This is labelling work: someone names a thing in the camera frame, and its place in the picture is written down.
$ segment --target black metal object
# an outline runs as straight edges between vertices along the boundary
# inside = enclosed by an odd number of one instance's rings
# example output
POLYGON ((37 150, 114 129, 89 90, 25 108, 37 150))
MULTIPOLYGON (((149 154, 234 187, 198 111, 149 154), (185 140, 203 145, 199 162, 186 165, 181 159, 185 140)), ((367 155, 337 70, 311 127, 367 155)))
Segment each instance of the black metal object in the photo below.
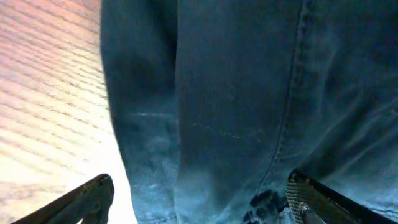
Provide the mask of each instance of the black metal object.
POLYGON ((397 224, 310 179, 298 170, 294 170, 289 176, 286 197, 295 222, 299 224, 319 223, 314 214, 327 224, 397 224))
POLYGON ((13 224, 106 224, 113 195, 112 178, 100 174, 13 224))

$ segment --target wooden floor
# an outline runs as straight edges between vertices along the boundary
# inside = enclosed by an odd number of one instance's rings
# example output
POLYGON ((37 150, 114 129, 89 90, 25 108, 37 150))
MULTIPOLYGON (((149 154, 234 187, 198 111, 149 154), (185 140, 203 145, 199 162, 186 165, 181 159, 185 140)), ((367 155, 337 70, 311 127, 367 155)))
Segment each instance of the wooden floor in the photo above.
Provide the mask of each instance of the wooden floor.
POLYGON ((100 0, 0 0, 0 223, 102 172, 116 188, 109 223, 134 223, 99 30, 100 0))

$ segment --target wood grain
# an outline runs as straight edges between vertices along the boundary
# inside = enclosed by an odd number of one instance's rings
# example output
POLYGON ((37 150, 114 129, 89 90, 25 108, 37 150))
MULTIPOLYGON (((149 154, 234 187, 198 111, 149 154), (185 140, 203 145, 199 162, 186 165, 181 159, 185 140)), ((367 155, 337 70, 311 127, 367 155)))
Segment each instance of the wood grain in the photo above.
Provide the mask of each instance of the wood grain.
POLYGON ((100 0, 0 0, 0 223, 102 172, 134 223, 104 87, 100 0))

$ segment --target jeans seam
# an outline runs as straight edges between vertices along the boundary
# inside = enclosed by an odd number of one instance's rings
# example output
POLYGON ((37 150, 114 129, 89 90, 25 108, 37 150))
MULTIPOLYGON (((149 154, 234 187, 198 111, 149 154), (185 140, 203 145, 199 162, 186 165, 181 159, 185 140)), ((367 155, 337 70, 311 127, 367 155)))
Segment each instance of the jeans seam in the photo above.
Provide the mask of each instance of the jeans seam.
POLYGON ((289 78, 289 85, 287 87, 287 96, 285 99, 285 109, 282 117, 282 125, 279 129, 279 139, 277 142, 277 147, 275 149, 275 153, 272 156, 271 163, 269 164, 266 173, 264 174, 260 187, 258 188, 256 195, 264 190, 264 186, 268 183, 269 174, 273 173, 273 169, 275 169, 277 165, 277 160, 280 155, 284 152, 284 143, 285 139, 289 135, 289 128, 290 128, 290 117, 291 111, 290 107, 292 105, 292 96, 295 95, 293 90, 293 86, 300 85, 300 77, 302 75, 303 70, 303 60, 305 57, 305 35, 307 30, 308 18, 313 14, 313 4, 315 0, 303 0, 302 7, 298 15, 298 23, 296 27, 296 35, 295 35, 295 42, 294 42, 294 50, 292 53, 292 62, 290 66, 290 78, 289 78))

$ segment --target blue jeans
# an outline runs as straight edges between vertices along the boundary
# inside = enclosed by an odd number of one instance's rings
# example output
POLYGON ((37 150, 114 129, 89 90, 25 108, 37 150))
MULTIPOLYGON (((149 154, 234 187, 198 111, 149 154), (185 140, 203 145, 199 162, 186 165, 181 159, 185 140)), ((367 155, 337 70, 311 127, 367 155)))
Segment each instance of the blue jeans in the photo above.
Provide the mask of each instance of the blue jeans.
POLYGON ((103 0, 139 223, 283 223, 290 172, 398 220, 395 0, 103 0))

